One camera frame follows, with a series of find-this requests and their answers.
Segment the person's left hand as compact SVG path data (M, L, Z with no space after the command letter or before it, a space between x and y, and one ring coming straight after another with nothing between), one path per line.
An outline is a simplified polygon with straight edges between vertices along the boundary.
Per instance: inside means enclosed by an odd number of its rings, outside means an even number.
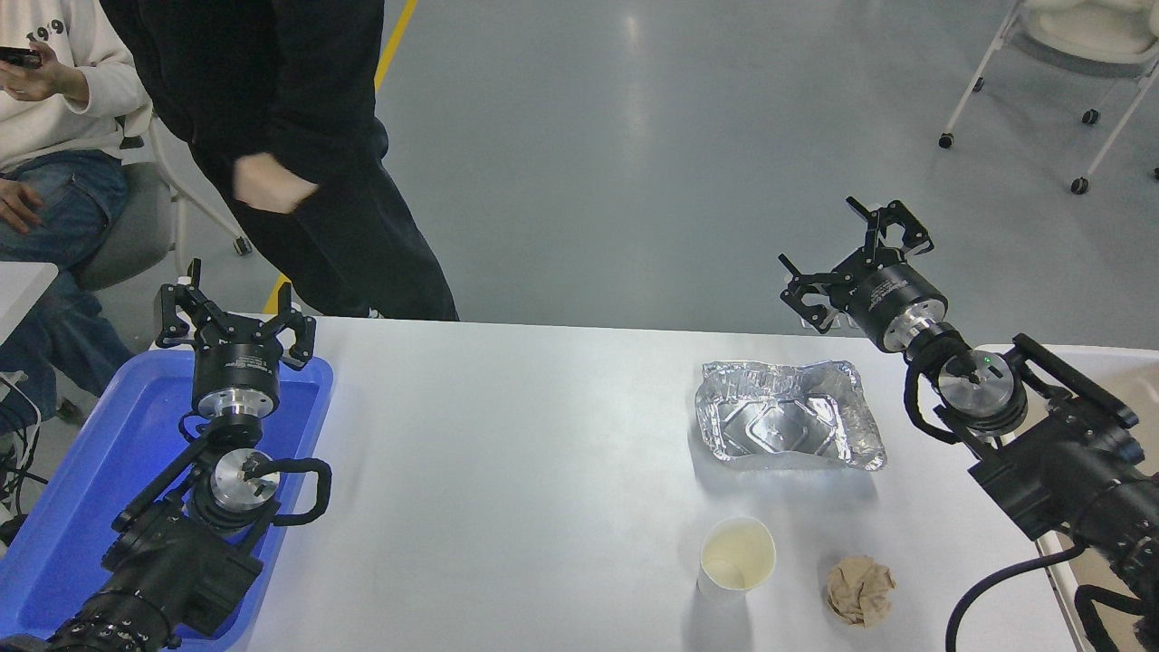
M5 95L20 102L41 102L61 96L78 107L88 107L90 85L82 71L59 63L53 47L46 43L30 41L28 46L41 54L41 67L25 69L13 63L1 63Z

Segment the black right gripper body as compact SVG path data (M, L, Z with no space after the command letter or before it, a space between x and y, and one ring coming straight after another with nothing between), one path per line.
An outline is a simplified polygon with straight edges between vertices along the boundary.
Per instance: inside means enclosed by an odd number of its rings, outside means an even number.
M848 314L879 350L906 350L920 331L943 321L948 301L909 264L879 265L851 274L838 290Z

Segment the person's right hand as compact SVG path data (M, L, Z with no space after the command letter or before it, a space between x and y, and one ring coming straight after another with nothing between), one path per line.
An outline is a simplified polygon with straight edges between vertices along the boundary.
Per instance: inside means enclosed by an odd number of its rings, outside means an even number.
M42 225L37 210L44 206L44 199L29 183L1 180L0 185L3 224L20 235L29 235L35 227Z

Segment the person's hand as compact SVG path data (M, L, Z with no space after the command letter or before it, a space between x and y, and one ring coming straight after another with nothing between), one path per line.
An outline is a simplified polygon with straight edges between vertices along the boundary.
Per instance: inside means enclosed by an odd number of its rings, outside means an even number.
M236 159L233 181L236 202L278 215L289 215L319 189L267 152Z

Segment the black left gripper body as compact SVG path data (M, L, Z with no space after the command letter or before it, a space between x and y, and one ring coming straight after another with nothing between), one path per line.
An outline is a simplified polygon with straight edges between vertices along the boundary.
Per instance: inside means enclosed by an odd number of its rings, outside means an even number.
M192 395L205 397L227 389L255 389L279 395L279 360L284 347L278 335L285 327L256 318L194 320L195 367Z

